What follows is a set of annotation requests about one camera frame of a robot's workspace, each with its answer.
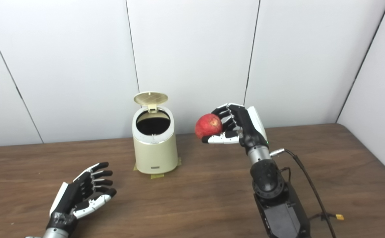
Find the trash can lid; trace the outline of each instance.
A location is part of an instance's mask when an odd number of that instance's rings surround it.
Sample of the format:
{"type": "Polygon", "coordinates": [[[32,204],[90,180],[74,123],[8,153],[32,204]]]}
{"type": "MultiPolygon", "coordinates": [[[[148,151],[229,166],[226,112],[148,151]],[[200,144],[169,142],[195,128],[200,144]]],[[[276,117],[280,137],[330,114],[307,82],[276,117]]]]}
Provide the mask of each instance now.
{"type": "Polygon", "coordinates": [[[143,92],[135,95],[134,101],[143,106],[159,105],[167,101],[167,95],[158,92],[143,92]]]}

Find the panel seam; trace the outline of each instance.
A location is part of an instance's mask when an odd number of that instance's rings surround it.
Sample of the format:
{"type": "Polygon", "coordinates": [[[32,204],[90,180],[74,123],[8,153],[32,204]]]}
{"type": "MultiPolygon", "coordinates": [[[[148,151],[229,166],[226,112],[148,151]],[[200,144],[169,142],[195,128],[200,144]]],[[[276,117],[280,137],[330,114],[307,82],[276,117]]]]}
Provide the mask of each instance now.
{"type": "Polygon", "coordinates": [[[249,65],[248,65],[247,82],[246,82],[246,84],[245,84],[245,93],[244,93],[244,101],[243,101],[243,105],[245,105],[245,98],[246,98],[246,96],[247,96],[247,89],[248,89],[248,81],[249,81],[249,79],[250,79],[251,60],[252,60],[252,58],[253,58],[254,41],[255,41],[255,39],[256,39],[257,21],[259,20],[260,1],[261,1],[261,0],[259,0],[259,5],[257,6],[256,25],[254,26],[253,42],[252,42],[252,44],[251,44],[250,63],[249,63],[249,65]]]}
{"type": "Polygon", "coordinates": [[[4,56],[3,56],[1,50],[0,50],[0,57],[2,58],[3,63],[5,64],[6,69],[7,69],[8,73],[9,73],[9,75],[10,75],[12,81],[13,81],[13,84],[14,84],[14,86],[15,86],[15,88],[16,88],[18,94],[19,94],[19,96],[21,97],[21,100],[22,100],[22,102],[23,102],[23,105],[25,106],[25,109],[26,109],[26,111],[28,112],[29,118],[31,118],[31,122],[32,122],[32,124],[34,125],[35,130],[37,131],[38,136],[40,137],[41,143],[44,143],[44,140],[43,140],[43,138],[41,137],[40,132],[38,131],[37,125],[35,124],[34,119],[32,118],[32,115],[31,115],[31,113],[29,112],[29,109],[28,109],[28,107],[27,107],[27,105],[26,105],[26,103],[25,103],[25,100],[23,99],[22,94],[21,94],[21,92],[19,91],[19,88],[18,88],[18,86],[17,86],[17,84],[16,84],[16,82],[15,82],[15,80],[14,80],[14,78],[13,78],[13,75],[12,75],[12,73],[11,73],[9,67],[8,67],[8,64],[7,64],[7,62],[6,62],[5,58],[4,58],[4,56]]]}
{"type": "Polygon", "coordinates": [[[125,0],[125,5],[126,5],[126,16],[128,17],[129,36],[131,38],[132,56],[134,57],[135,77],[137,78],[138,93],[140,93],[140,83],[138,82],[138,73],[137,73],[137,61],[135,60],[134,42],[132,40],[131,20],[129,19],[129,10],[128,10],[127,0],[125,0]]]}
{"type": "Polygon", "coordinates": [[[372,46],[372,43],[373,43],[373,41],[374,41],[374,39],[375,39],[375,36],[376,36],[376,34],[377,34],[378,30],[379,30],[380,24],[382,23],[382,20],[383,20],[384,16],[385,16],[385,9],[384,9],[384,11],[383,11],[383,13],[382,13],[382,17],[380,18],[380,21],[379,21],[379,23],[378,23],[378,25],[377,25],[377,27],[376,27],[376,30],[375,30],[375,32],[374,32],[374,34],[373,34],[373,36],[372,36],[372,39],[371,39],[371,41],[370,41],[370,43],[369,43],[369,46],[368,46],[368,48],[367,48],[367,50],[366,50],[366,53],[365,53],[365,55],[364,55],[364,57],[363,57],[363,60],[362,60],[362,62],[360,63],[359,69],[357,70],[357,73],[356,73],[356,75],[355,75],[355,77],[354,77],[353,83],[351,83],[350,90],[348,91],[347,96],[345,97],[344,103],[342,104],[341,110],[340,110],[339,113],[338,113],[338,117],[336,118],[335,123],[338,123],[338,120],[339,120],[339,117],[341,116],[342,110],[344,110],[345,103],[347,102],[348,97],[350,96],[351,90],[352,90],[353,87],[354,87],[354,83],[356,82],[357,77],[359,76],[360,70],[362,69],[362,66],[363,66],[363,64],[364,64],[364,61],[366,60],[366,56],[367,56],[367,54],[369,53],[370,47],[372,46]]]}

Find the wooden table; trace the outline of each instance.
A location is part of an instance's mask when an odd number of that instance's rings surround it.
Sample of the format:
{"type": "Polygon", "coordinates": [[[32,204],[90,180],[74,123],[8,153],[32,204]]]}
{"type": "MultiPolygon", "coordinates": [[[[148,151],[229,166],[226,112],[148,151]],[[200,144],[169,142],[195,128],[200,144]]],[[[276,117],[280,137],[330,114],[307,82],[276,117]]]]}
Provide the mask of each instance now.
{"type": "MultiPolygon", "coordinates": [[[[385,237],[385,167],[337,124],[267,129],[271,149],[298,154],[313,178],[338,238],[385,237]]],[[[239,145],[202,144],[177,136],[182,165],[163,178],[133,171],[132,139],[0,147],[0,237],[43,235],[63,181],[109,161],[117,195],[79,222],[82,238],[266,237],[253,200],[250,162],[239,145]]],[[[320,212],[312,190],[289,155],[292,184],[308,216],[320,212]]],[[[312,237],[328,238],[325,222],[312,221],[312,237]]]]}

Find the yellow connector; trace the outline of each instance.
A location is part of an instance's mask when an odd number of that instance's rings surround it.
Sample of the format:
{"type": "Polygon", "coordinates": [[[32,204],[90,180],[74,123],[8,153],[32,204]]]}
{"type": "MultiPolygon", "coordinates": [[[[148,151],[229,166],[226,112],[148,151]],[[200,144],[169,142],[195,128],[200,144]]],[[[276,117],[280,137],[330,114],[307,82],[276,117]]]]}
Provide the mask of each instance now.
{"type": "Polygon", "coordinates": [[[336,214],[336,218],[337,218],[338,220],[344,220],[344,216],[341,215],[341,214],[336,214]]]}

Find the silver cylinder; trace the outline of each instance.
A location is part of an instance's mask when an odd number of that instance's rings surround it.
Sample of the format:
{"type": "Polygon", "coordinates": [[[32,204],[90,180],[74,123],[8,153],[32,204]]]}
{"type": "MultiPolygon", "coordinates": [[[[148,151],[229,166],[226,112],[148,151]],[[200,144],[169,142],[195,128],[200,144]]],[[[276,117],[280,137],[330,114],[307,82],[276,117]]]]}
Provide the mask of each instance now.
{"type": "Polygon", "coordinates": [[[46,230],[43,238],[68,238],[69,234],[62,229],[49,228],[46,230]]]}
{"type": "Polygon", "coordinates": [[[269,148],[266,146],[255,146],[248,151],[248,157],[250,158],[251,164],[255,164],[260,160],[270,160],[269,148]]]}

